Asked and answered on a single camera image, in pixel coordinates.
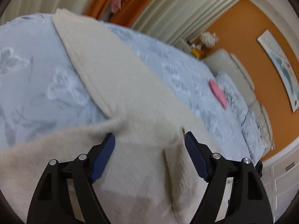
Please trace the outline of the framed wall painting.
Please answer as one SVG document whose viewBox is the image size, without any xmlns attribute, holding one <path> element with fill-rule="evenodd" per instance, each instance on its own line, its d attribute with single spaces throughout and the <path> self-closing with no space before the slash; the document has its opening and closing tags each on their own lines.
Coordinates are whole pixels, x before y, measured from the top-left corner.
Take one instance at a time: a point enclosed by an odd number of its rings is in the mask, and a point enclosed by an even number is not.
<svg viewBox="0 0 299 224">
<path fill-rule="evenodd" d="M 257 42 L 264 49 L 279 73 L 286 89 L 292 112 L 296 112 L 298 109 L 298 79 L 284 50 L 268 29 L 257 38 Z"/>
</svg>

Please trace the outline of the grey butterfly bedspread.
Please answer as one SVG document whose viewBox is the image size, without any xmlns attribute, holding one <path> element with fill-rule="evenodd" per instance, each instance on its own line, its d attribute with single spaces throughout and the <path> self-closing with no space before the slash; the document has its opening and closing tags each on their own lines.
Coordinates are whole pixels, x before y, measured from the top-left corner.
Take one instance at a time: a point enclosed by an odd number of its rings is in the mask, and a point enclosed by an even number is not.
<svg viewBox="0 0 299 224">
<path fill-rule="evenodd" d="M 225 158 L 250 157 L 242 131 L 210 89 L 216 76 L 205 63 L 137 31 L 107 28 L 203 120 Z M 1 149 L 105 119 L 73 68 L 52 15 L 22 16 L 1 26 Z"/>
</svg>

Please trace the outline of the orange curtain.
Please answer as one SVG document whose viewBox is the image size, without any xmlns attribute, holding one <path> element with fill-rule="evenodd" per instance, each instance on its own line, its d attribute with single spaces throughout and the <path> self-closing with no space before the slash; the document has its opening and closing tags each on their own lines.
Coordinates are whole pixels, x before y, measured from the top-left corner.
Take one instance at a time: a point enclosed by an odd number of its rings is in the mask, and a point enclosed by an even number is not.
<svg viewBox="0 0 299 224">
<path fill-rule="evenodd" d="M 152 0 L 89 0 L 84 15 L 131 27 Z"/>
</svg>

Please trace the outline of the white fluffy table lamp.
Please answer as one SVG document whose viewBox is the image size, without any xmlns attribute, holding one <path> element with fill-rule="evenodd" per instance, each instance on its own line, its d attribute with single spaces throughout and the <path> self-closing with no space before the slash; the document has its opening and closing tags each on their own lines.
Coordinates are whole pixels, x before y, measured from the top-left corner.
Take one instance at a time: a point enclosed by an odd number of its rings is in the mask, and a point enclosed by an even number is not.
<svg viewBox="0 0 299 224">
<path fill-rule="evenodd" d="M 215 46 L 215 44 L 219 41 L 219 38 L 216 36 L 215 33 L 210 33 L 208 31 L 205 31 L 199 35 L 201 43 L 207 47 L 212 48 Z"/>
</svg>

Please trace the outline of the left nightstand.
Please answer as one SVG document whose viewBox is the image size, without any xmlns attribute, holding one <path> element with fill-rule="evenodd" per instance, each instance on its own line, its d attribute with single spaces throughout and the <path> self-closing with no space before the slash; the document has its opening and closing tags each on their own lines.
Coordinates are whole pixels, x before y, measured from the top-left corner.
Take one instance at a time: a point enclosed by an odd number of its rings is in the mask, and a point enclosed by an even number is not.
<svg viewBox="0 0 299 224">
<path fill-rule="evenodd" d="M 175 46 L 177 49 L 183 51 L 184 53 L 189 54 L 189 55 L 191 55 L 191 56 L 194 56 L 194 57 L 198 58 L 198 55 L 197 55 L 196 53 L 192 52 L 193 47 L 191 46 L 191 44 L 188 43 L 187 41 L 185 41 L 183 38 L 180 38 L 180 39 L 174 44 L 174 46 Z"/>
</svg>

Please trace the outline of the beige padded headboard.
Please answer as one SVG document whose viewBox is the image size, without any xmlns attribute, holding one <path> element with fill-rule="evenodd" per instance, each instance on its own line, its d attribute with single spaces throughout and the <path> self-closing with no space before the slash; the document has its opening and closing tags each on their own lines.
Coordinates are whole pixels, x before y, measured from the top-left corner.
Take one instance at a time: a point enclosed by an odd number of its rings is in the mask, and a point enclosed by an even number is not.
<svg viewBox="0 0 299 224">
<path fill-rule="evenodd" d="M 206 57 L 204 62 L 213 74 L 216 75 L 217 72 L 224 71 L 229 75 L 247 103 L 247 106 L 254 112 L 256 119 L 259 122 L 259 131 L 266 142 L 264 155 L 273 150 L 275 144 L 268 112 L 264 105 L 262 105 L 256 98 L 253 80 L 237 56 L 224 49 L 219 49 Z"/>
</svg>

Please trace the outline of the left butterfly pillow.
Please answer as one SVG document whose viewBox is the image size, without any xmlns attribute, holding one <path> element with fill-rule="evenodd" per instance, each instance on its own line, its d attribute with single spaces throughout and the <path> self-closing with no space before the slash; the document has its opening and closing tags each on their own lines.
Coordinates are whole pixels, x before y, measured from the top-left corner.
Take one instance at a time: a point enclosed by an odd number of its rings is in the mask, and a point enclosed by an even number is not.
<svg viewBox="0 0 299 224">
<path fill-rule="evenodd" d="M 240 128 L 240 131 L 243 131 L 244 122 L 249 112 L 247 103 L 226 72 L 218 72 L 216 82 L 224 92 L 224 97 L 227 100 L 228 115 L 233 119 L 234 124 Z"/>
</svg>

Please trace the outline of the pink folded cloth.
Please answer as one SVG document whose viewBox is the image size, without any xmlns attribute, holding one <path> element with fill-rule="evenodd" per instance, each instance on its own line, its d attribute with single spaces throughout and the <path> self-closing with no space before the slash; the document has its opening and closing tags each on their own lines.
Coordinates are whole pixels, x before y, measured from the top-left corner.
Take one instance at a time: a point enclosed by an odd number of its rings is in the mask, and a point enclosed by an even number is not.
<svg viewBox="0 0 299 224">
<path fill-rule="evenodd" d="M 209 86 L 214 96 L 220 102 L 222 107 L 226 110 L 228 108 L 228 101 L 226 99 L 226 95 L 224 94 L 223 90 L 219 87 L 217 82 L 212 79 L 209 79 Z"/>
</svg>

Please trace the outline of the white wardrobe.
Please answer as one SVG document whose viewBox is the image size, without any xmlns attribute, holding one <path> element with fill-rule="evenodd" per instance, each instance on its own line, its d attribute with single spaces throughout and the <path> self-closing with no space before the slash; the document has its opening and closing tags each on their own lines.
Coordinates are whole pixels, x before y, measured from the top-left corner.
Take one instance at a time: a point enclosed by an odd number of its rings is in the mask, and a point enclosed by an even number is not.
<svg viewBox="0 0 299 224">
<path fill-rule="evenodd" d="M 277 221 L 298 192 L 298 139 L 263 161 L 261 181 L 268 195 L 273 220 Z"/>
</svg>

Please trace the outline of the beige sweater with black hearts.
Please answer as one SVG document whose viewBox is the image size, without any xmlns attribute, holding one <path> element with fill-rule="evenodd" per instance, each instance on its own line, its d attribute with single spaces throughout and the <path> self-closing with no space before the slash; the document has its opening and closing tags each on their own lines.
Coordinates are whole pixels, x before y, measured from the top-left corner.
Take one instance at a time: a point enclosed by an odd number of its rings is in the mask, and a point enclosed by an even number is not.
<svg viewBox="0 0 299 224">
<path fill-rule="evenodd" d="M 58 9 L 53 24 L 69 58 L 108 121 L 76 127 L 1 153 L 1 191 L 26 221 L 51 159 L 71 161 L 115 135 L 115 149 L 94 189 L 112 223 L 190 223 L 206 190 L 184 134 L 212 151 L 201 118 L 102 22 Z"/>
</svg>

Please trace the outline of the cream pleated curtain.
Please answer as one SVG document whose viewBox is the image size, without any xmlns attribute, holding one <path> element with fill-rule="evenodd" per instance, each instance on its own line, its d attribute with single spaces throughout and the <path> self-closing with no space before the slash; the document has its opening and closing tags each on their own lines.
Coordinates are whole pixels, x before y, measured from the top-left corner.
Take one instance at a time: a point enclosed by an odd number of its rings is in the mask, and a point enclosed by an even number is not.
<svg viewBox="0 0 299 224">
<path fill-rule="evenodd" d="M 170 45 L 194 41 L 240 0 L 152 0 L 132 29 Z"/>
</svg>

